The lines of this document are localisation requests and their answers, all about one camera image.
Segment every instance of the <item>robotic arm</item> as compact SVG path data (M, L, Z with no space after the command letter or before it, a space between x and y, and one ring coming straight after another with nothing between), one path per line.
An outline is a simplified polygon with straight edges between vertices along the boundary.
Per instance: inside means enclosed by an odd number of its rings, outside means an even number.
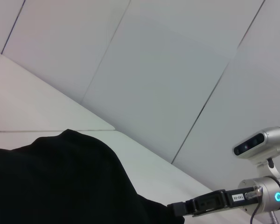
M175 216L197 217L242 208L252 216L251 223L254 215L262 212L270 212L273 223L278 223L274 211L280 210L280 173L272 158L280 155L280 127L266 128L253 134L233 147L232 153L257 165L259 177L243 180L237 190L217 190L168 205Z

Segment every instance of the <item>white panel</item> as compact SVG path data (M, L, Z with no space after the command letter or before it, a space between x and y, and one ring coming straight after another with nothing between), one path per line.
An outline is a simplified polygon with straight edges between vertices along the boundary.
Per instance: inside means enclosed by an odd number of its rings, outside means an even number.
M107 144L120 159L138 194L164 205L186 201L209 193L209 189L148 149L116 132L81 132ZM13 149L31 144L42 136L60 133L0 133L0 148ZM185 224L246 224L250 217L240 210L229 210L202 217L185 217Z
M280 0L264 3L174 165L213 190L236 188L258 174L232 146L271 126L280 126Z
M132 1L82 105L172 161L261 1L212 2Z
M130 13L233 57L263 0L134 0Z
M114 130L98 116L0 55L0 131Z
M24 0L0 0L0 53Z
M81 101L129 0L28 0L4 55Z

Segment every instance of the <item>black cloth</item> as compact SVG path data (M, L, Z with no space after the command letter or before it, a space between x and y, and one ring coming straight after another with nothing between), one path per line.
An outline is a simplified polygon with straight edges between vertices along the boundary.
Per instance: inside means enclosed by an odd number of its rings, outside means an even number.
M29 146L0 149L0 224L26 223L183 224L184 219L137 195L106 144L67 130Z

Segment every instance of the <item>blue ring light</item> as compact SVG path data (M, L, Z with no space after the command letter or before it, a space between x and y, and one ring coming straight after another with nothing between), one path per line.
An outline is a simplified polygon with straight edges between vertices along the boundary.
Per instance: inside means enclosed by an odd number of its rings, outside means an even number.
M277 192L275 194L275 199L276 199L277 202L280 202L280 193L279 192Z

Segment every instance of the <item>silver camera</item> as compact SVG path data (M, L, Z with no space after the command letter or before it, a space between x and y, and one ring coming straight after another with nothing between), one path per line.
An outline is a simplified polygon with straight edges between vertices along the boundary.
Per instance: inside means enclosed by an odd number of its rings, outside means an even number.
M232 152L242 159L249 159L253 164L265 163L280 155L280 127L263 129L232 148Z

